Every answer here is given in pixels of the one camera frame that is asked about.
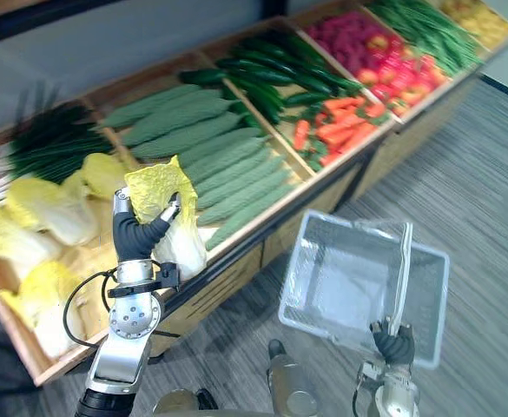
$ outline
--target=black pole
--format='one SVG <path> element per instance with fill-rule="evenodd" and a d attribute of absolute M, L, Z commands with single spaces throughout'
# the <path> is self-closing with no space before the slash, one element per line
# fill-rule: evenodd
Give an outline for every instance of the black pole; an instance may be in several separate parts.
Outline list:
<path fill-rule="evenodd" d="M 0 41 L 47 23 L 121 0 L 49 0 L 0 15 Z"/>
<path fill-rule="evenodd" d="M 284 16 L 288 11 L 288 0 L 263 0 L 261 18 Z"/>

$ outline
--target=gray carpet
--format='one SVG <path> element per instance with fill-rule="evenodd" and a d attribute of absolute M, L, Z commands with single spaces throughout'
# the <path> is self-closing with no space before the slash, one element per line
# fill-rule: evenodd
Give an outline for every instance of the gray carpet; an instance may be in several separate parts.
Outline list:
<path fill-rule="evenodd" d="M 441 363 L 415 371 L 423 416 L 508 416 L 508 96 L 479 83 L 453 120 L 339 215 L 409 219 L 415 239 L 451 256 Z M 328 416 L 352 415 L 361 356 L 276 318 L 283 255 L 149 366 L 133 415 L 177 387 L 207 387 L 225 408 L 270 411 L 267 342 L 309 370 Z M 0 401 L 0 416 L 72 415 L 85 366 L 38 394 Z M 368 395 L 360 396 L 360 410 Z"/>

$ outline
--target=cucumber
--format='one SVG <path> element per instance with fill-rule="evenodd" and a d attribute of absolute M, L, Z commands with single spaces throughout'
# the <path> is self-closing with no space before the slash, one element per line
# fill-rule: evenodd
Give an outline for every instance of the cucumber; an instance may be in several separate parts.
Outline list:
<path fill-rule="evenodd" d="M 236 99 L 236 95 L 233 93 L 233 91 L 223 84 L 222 86 L 222 98 L 225 100 L 234 100 Z M 246 107 L 246 104 L 243 102 L 237 102 L 230 106 L 230 110 L 237 115 L 242 116 L 242 124 L 244 126 L 247 126 L 249 128 L 259 128 L 260 124 L 255 119 L 254 115 L 252 115 L 252 112 Z"/>
<path fill-rule="evenodd" d="M 183 71 L 178 77 L 185 84 L 216 85 L 222 83 L 225 73 L 220 69 L 207 68 L 197 71 Z"/>
<path fill-rule="evenodd" d="M 232 50 L 234 56 L 240 59 L 247 59 L 250 61 L 254 61 L 255 63 L 261 63 L 270 68 L 278 70 L 280 72 L 284 72 L 290 76 L 296 74 L 296 71 L 288 64 L 279 61 L 276 58 L 258 52 L 256 50 L 245 50 L 244 48 L 234 48 Z"/>
<path fill-rule="evenodd" d="M 337 84 L 342 89 L 345 89 L 348 92 L 352 92 L 354 96 L 362 89 L 362 85 L 360 83 L 347 80 L 346 78 L 343 78 L 341 76 L 336 76 L 335 74 L 331 74 L 330 72 L 322 68 L 307 67 L 306 73 L 308 73 L 311 76 L 319 78 L 321 81 L 325 83 L 330 83 L 331 85 Z"/>
<path fill-rule="evenodd" d="M 333 89 L 331 87 L 313 76 L 308 76 L 306 74 L 296 74 L 296 76 L 294 76 L 294 81 L 308 91 L 318 91 L 329 96 L 333 94 Z"/>
<path fill-rule="evenodd" d="M 270 69 L 270 68 L 262 68 L 262 69 L 250 69 L 250 68 L 243 68 L 243 69 L 231 69 L 230 74 L 240 77 L 242 74 L 247 74 L 249 78 L 262 80 L 266 83 L 269 83 L 271 85 L 289 85 L 294 82 L 294 80 L 282 73 L 277 71 L 276 69 Z"/>
<path fill-rule="evenodd" d="M 271 30 L 267 36 L 268 39 L 279 44 L 290 55 L 295 56 L 303 63 L 311 63 L 320 67 L 327 65 L 325 58 L 299 36 L 279 32 L 278 30 Z"/>
<path fill-rule="evenodd" d="M 222 58 L 215 61 L 215 65 L 225 70 L 246 70 L 248 68 L 268 70 L 267 66 L 256 63 L 251 59 Z"/>
<path fill-rule="evenodd" d="M 282 98 L 279 91 L 272 85 L 260 83 L 254 76 L 249 75 L 247 72 L 241 72 L 240 76 L 234 77 L 235 83 L 243 89 L 258 89 L 265 94 L 271 96 L 276 104 L 282 106 Z"/>
<path fill-rule="evenodd" d="M 271 103 L 276 109 L 281 109 L 283 106 L 282 99 L 279 92 L 270 85 L 259 83 L 252 83 L 243 78 L 230 77 L 230 80 L 236 84 L 237 87 L 244 89 L 248 94 L 253 94 L 264 102 Z"/>
<path fill-rule="evenodd" d="M 268 56 L 273 56 L 276 59 L 280 59 L 281 61 L 287 63 L 298 63 L 298 60 L 291 56 L 284 49 L 279 47 L 274 43 L 270 43 L 268 41 L 264 41 L 258 37 L 249 37 L 240 42 L 240 45 L 246 48 L 247 50 L 257 50 Z"/>
<path fill-rule="evenodd" d="M 258 111 L 273 124 L 279 124 L 280 108 L 274 106 L 273 102 L 268 101 L 265 96 L 260 95 L 258 92 L 251 90 L 247 93 L 247 99 L 258 109 Z"/>
<path fill-rule="evenodd" d="M 300 107 L 320 103 L 329 98 L 325 93 L 296 93 L 283 100 L 285 107 Z"/>

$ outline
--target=black cable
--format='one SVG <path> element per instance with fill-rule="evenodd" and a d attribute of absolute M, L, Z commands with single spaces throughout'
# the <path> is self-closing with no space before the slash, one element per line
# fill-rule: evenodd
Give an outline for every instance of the black cable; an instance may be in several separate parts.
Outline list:
<path fill-rule="evenodd" d="M 105 307 L 105 309 L 110 312 L 111 311 L 111 308 L 109 307 L 109 304 L 107 303 L 107 296 L 105 295 L 105 290 L 107 289 L 107 282 L 109 281 L 109 278 L 113 278 L 115 279 L 115 276 L 111 273 L 109 273 L 110 271 L 107 271 L 107 275 L 105 276 L 105 278 L 103 278 L 103 284 L 101 285 L 101 300 L 103 301 L 103 306 Z"/>
<path fill-rule="evenodd" d="M 151 261 L 156 266 L 158 266 L 159 268 L 161 267 L 161 264 L 158 261 L 155 261 L 153 259 Z M 82 339 L 78 339 L 70 331 L 69 324 L 68 324 L 68 312 L 69 312 L 70 303 L 72 302 L 72 300 L 76 296 L 76 293 L 78 291 L 80 291 L 84 285 L 86 285 L 90 281 L 94 280 L 98 276 L 103 276 L 103 282 L 102 282 L 102 285 L 101 285 L 101 299 L 102 299 L 102 302 L 103 302 L 103 306 L 107 309 L 107 311 L 110 312 L 110 307 L 109 307 L 109 304 L 107 303 L 107 297 L 105 296 L 105 290 L 107 289 L 107 282 L 109 281 L 109 278 L 113 278 L 113 279 L 115 278 L 114 277 L 114 272 L 115 271 L 116 271 L 116 268 L 113 268 L 113 269 L 110 269 L 109 271 L 98 272 L 96 274 L 93 274 L 89 278 L 86 278 L 84 281 L 80 282 L 77 285 L 76 288 L 74 288 L 74 291 L 72 291 L 72 293 L 70 294 L 69 298 L 67 299 L 66 304 L 64 305 L 64 310 L 63 310 L 63 327 L 64 327 L 64 331 L 66 332 L 66 334 L 75 343 L 78 343 L 79 345 L 87 346 L 88 348 L 95 348 L 95 349 L 99 348 L 98 344 L 96 344 L 96 343 L 88 343 L 86 341 L 83 341 Z M 162 330 L 154 330 L 151 333 L 152 334 L 157 334 L 157 335 L 160 335 L 160 336 L 173 337 L 175 339 L 178 339 L 179 337 L 181 337 L 180 334 L 170 333 L 170 332 L 164 332 Z"/>
<path fill-rule="evenodd" d="M 358 400 L 358 388 L 354 391 L 354 395 L 352 396 L 352 411 L 354 413 L 354 417 L 359 417 L 358 412 L 356 411 L 356 401 Z"/>
<path fill-rule="evenodd" d="M 74 291 L 72 291 L 72 293 L 69 295 L 69 298 L 66 301 L 66 304 L 64 305 L 64 310 L 63 310 L 63 327 L 64 327 L 64 331 L 66 332 L 66 334 L 69 336 L 69 338 L 72 341 L 78 343 L 79 345 L 87 346 L 88 348 L 95 348 L 95 349 L 99 348 L 99 345 L 97 345 L 95 343 L 88 343 L 86 341 L 78 339 L 76 336 L 74 336 L 72 334 L 72 332 L 70 332 L 69 324 L 68 324 L 68 320 L 67 320 L 67 315 L 68 315 L 68 312 L 69 312 L 70 303 L 72 302 L 72 299 L 74 298 L 76 293 L 78 291 L 80 291 L 80 289 L 82 289 L 82 287 L 84 285 L 86 285 L 88 282 L 92 281 L 93 279 L 97 278 L 98 276 L 107 276 L 107 277 L 109 277 L 109 275 L 111 275 L 114 271 L 115 271 L 115 269 L 110 269 L 109 271 L 98 272 L 96 274 L 93 274 L 89 278 L 86 278 L 84 281 L 80 282 L 76 286 L 76 288 L 74 288 Z"/>
<path fill-rule="evenodd" d="M 167 336 L 167 337 L 174 337 L 175 339 L 178 339 L 179 337 L 181 337 L 180 334 L 176 334 L 176 333 L 170 333 L 170 332 L 163 332 L 162 330 L 154 330 L 153 332 L 151 332 L 152 334 L 157 334 L 159 336 Z"/>

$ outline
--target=green bitter gourd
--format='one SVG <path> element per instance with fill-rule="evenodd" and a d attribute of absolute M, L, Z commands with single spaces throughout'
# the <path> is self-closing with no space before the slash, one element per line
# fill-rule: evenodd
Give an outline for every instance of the green bitter gourd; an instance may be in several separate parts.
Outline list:
<path fill-rule="evenodd" d="M 263 213 L 266 209 L 271 207 L 282 197 L 287 195 L 294 189 L 290 184 L 284 184 L 267 193 L 256 202 L 246 206 L 242 210 L 234 213 L 217 231 L 211 236 L 205 245 L 207 250 L 213 249 L 215 246 L 224 242 L 228 237 L 232 236 L 238 230 L 243 228 L 246 224 L 251 222 L 255 217 Z"/>
<path fill-rule="evenodd" d="M 287 169 L 281 169 L 268 175 L 266 178 L 242 188 L 241 191 L 235 193 L 218 202 L 198 217 L 197 224 L 199 227 L 207 226 L 227 219 L 236 211 L 246 207 L 248 204 L 255 202 L 269 193 L 272 189 L 282 184 L 290 173 Z"/>

